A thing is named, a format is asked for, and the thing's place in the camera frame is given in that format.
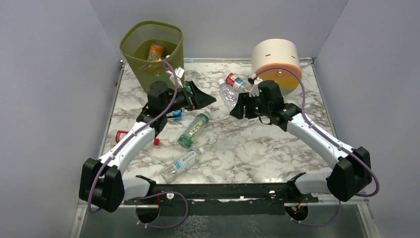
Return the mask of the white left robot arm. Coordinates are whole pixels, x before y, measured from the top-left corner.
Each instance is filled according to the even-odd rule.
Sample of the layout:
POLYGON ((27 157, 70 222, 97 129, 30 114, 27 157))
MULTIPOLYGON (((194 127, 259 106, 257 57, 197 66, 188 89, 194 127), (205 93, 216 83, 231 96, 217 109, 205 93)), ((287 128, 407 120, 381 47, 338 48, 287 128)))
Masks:
POLYGON ((123 179, 123 173, 140 151, 163 131, 167 114, 179 109, 203 109, 216 98, 201 91, 192 81, 188 88, 173 90, 163 81, 150 85, 148 102, 133 127, 110 151, 98 159, 88 158, 82 167, 79 198, 87 202, 88 212, 114 212, 122 201, 145 197, 151 180, 137 176, 123 179))

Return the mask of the orange plastic bottle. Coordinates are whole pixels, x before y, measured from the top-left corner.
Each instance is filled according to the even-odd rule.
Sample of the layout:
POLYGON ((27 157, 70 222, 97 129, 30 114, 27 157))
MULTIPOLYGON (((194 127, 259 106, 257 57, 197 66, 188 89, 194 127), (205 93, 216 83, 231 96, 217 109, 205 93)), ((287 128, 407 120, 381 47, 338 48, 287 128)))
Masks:
POLYGON ((149 48, 147 61, 157 62, 160 61, 164 52, 164 46, 152 43, 149 48))

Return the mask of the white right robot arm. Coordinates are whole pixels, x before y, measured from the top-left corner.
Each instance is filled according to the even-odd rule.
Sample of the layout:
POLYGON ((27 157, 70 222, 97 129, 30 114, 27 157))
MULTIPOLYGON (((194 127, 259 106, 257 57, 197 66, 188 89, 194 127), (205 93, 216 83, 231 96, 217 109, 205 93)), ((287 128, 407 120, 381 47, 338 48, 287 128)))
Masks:
POLYGON ((324 159, 331 171, 302 173, 287 182, 296 195, 324 193, 348 201, 372 182, 367 149, 355 149, 317 127, 301 108, 284 102, 279 86, 272 80, 254 85, 252 92, 239 94, 230 115, 237 119, 268 117, 272 125, 299 138, 324 159))

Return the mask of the green tea bottle white cap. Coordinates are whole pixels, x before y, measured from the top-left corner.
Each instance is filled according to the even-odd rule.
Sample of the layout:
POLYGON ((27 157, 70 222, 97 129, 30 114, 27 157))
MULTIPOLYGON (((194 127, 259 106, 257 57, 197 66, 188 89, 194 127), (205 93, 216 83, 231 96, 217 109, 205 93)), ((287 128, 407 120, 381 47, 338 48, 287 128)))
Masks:
POLYGON ((183 134, 178 138, 178 143, 183 148, 190 148, 195 142, 196 138, 207 126, 210 120, 211 110, 206 109, 203 113, 197 114, 193 119, 191 124, 183 132, 183 134))

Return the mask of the clear bottle blue purple label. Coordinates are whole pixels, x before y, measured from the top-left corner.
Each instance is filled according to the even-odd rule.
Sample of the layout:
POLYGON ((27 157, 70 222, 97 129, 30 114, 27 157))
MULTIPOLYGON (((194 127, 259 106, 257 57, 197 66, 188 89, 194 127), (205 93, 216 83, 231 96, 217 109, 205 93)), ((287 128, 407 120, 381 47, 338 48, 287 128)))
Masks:
POLYGON ((239 94, 237 91, 234 90, 234 88, 231 85, 227 84, 223 79, 218 80, 218 85, 220 97, 226 105, 226 107, 228 108, 228 111, 230 112, 235 108, 238 102, 239 94))

